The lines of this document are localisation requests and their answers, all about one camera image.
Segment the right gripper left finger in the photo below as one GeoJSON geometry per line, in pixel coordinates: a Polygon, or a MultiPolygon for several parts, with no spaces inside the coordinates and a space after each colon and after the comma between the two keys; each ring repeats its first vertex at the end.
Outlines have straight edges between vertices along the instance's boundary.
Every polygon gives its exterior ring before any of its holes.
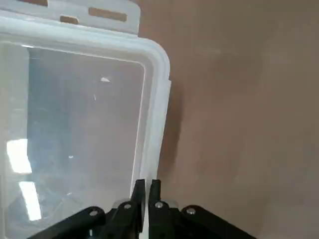
{"type": "Polygon", "coordinates": [[[143,232],[146,183],[135,182],[131,197],[105,212],[87,207],[32,235],[32,239],[138,239],[143,232]]]}

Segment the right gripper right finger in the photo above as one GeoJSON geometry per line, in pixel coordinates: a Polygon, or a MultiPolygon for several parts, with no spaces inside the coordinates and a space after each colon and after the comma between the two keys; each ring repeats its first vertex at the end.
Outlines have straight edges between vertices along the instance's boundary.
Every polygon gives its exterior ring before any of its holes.
{"type": "Polygon", "coordinates": [[[160,197],[161,181],[153,179],[148,199],[150,239],[250,239],[247,232],[203,207],[179,210],[160,197]]]}

